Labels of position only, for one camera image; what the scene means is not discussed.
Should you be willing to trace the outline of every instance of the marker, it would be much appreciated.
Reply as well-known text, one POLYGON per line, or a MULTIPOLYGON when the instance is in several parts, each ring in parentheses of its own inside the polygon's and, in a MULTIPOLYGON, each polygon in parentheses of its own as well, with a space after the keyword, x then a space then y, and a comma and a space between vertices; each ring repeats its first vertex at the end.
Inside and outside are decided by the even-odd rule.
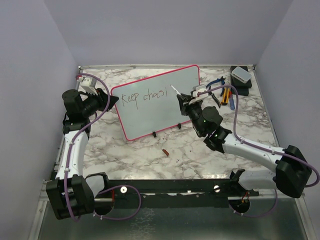
POLYGON ((171 86, 172 89, 176 92, 176 94, 181 95, 180 92, 178 92, 178 90, 177 90, 174 86, 172 86, 172 85, 170 85, 170 86, 171 86))

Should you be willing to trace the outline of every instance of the white wall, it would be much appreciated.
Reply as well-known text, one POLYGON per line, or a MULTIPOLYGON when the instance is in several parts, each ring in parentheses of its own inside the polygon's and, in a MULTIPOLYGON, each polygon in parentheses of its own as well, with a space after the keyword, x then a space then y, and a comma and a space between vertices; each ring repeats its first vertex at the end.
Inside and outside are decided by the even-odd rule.
POLYGON ((292 0, 44 0, 79 65, 256 64, 292 0))
POLYGON ((27 239, 77 65, 42 0, 0 7, 0 239, 27 239))
MULTIPOLYGON (((294 0, 257 65, 257 74, 282 146, 300 148, 320 170, 320 2, 294 0)), ((320 185, 306 189, 320 239, 320 185)))

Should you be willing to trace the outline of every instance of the metal bolt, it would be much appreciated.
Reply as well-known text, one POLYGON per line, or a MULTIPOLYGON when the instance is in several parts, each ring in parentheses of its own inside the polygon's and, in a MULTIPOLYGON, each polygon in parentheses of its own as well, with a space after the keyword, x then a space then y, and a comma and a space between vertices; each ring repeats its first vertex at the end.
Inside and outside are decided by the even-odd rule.
POLYGON ((127 187, 122 186, 122 187, 120 188, 120 192, 123 193, 123 194, 125 194, 125 193, 127 192, 127 187))
POLYGON ((215 185, 213 187, 213 190, 216 192, 216 193, 219 193, 221 191, 221 188, 218 186, 218 185, 215 185))

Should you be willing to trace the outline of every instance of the marble countertop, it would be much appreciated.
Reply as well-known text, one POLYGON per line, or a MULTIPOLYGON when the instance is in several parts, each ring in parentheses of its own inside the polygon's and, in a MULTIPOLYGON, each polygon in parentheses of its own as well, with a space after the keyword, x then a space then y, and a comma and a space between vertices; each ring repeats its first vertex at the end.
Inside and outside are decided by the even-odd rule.
MULTIPOLYGON (((111 89, 173 69, 132 67, 86 69, 83 72, 101 78, 111 89)), ((252 88, 249 96, 240 96, 239 99, 237 133, 247 139, 275 146, 262 97, 255 76, 251 73, 252 88)), ((200 68, 200 79, 204 84, 221 76, 229 80, 230 70, 227 67, 200 68)), ((103 88, 100 83, 97 83, 96 87, 103 88)), ((203 106, 215 105, 211 98, 207 98, 203 103, 203 106)), ((235 111, 227 105, 221 106, 219 113, 223 117, 221 125, 232 130, 235 111)), ((207 179, 228 178, 233 169, 264 169, 263 166, 241 157, 211 151, 203 140, 204 138, 197 137, 192 124, 186 123, 182 125, 182 129, 174 127, 158 132, 156 138, 150 135, 127 141, 117 112, 113 108, 91 126, 84 156, 83 176, 106 172, 109 179, 207 179), (169 156, 166 156, 162 149, 166 149, 169 156)))

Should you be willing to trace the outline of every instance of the metal floor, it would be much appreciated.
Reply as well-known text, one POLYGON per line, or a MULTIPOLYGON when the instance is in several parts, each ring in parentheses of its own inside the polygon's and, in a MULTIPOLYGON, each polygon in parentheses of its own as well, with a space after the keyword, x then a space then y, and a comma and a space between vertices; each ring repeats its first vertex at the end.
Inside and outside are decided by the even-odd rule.
MULTIPOLYGON (((274 199, 253 199, 248 214, 270 209, 274 199)), ((114 209, 113 217, 128 216, 134 209, 114 209)), ((47 204, 39 240, 306 240, 307 236, 292 198, 280 198, 271 215, 246 218, 229 208, 146 209, 130 220, 100 220, 91 214, 73 222, 57 220, 47 204)))

